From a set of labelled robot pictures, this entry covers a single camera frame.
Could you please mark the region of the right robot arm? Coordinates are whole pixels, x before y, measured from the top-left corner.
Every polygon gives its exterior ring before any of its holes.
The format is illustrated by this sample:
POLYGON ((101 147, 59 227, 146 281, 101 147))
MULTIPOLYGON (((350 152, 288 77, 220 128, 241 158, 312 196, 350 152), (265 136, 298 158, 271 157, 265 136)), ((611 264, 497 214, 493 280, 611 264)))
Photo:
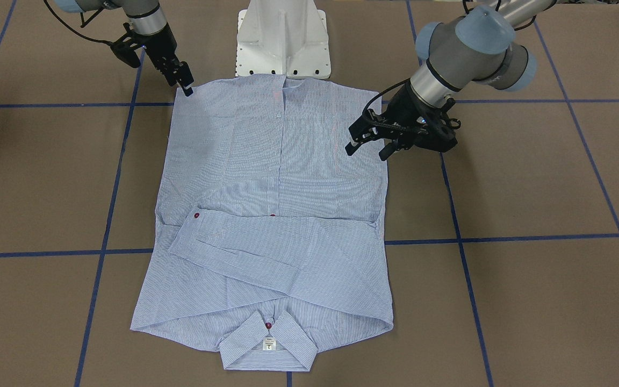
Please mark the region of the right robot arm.
POLYGON ((142 47, 148 59, 165 78, 169 86, 178 85, 185 96, 193 93, 192 76, 189 65, 180 61, 176 54, 177 41, 158 1, 56 1, 62 11, 81 16, 81 27, 86 27, 91 20, 104 10, 121 9, 127 16, 125 32, 115 41, 94 39, 81 34, 56 14, 48 1, 44 1, 50 13, 66 29, 86 41, 98 42, 108 46, 114 56, 130 68, 139 68, 141 60, 136 51, 142 47))

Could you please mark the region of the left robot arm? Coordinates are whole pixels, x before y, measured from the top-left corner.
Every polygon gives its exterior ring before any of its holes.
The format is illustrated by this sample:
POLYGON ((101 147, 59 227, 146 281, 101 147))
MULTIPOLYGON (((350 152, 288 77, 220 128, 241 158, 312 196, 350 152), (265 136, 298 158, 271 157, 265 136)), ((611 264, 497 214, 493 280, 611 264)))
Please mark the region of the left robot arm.
POLYGON ((419 147, 444 153, 457 145, 461 123, 449 116, 455 95, 469 83, 501 91, 525 88, 536 74, 536 58, 515 42, 555 1, 481 1, 451 22, 430 23, 415 39, 420 68, 392 86, 395 95, 383 113, 370 104, 349 127, 346 153, 385 139, 379 157, 419 147))

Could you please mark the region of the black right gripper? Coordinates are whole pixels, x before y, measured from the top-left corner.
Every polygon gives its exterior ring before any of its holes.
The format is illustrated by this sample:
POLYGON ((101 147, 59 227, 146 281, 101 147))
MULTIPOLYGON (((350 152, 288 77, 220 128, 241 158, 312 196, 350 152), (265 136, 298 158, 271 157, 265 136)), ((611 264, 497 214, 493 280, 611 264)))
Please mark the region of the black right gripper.
POLYGON ((175 54, 177 42, 170 25, 165 25, 155 34, 141 35, 140 41, 148 58, 167 83, 170 86, 179 85, 185 96, 191 96, 194 78, 187 62, 180 61, 175 54))

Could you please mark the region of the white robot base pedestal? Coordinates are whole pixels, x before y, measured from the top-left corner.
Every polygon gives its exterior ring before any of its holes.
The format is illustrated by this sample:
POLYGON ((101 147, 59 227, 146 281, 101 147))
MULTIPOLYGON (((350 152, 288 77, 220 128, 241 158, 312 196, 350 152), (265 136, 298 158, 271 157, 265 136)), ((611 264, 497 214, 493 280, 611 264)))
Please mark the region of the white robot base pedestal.
POLYGON ((313 1, 251 1, 237 15, 235 75, 331 76, 327 15, 313 1))

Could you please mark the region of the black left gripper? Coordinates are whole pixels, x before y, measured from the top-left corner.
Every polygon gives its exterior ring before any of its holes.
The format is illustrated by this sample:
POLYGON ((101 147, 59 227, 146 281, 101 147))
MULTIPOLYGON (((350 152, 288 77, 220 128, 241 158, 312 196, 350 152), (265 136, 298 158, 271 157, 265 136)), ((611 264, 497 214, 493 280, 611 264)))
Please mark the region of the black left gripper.
POLYGON ((361 115, 349 127, 347 155, 353 156, 362 145, 381 139, 390 140, 379 152, 381 161, 386 161, 397 151, 406 151, 414 147, 415 136, 419 133, 419 125, 422 123, 422 119, 417 117, 418 111, 415 107, 417 102, 429 105, 415 93, 411 81, 396 83, 371 98, 364 106, 361 115), (387 104, 385 112, 376 113, 370 108, 371 103, 395 88, 398 88, 398 91, 387 104))

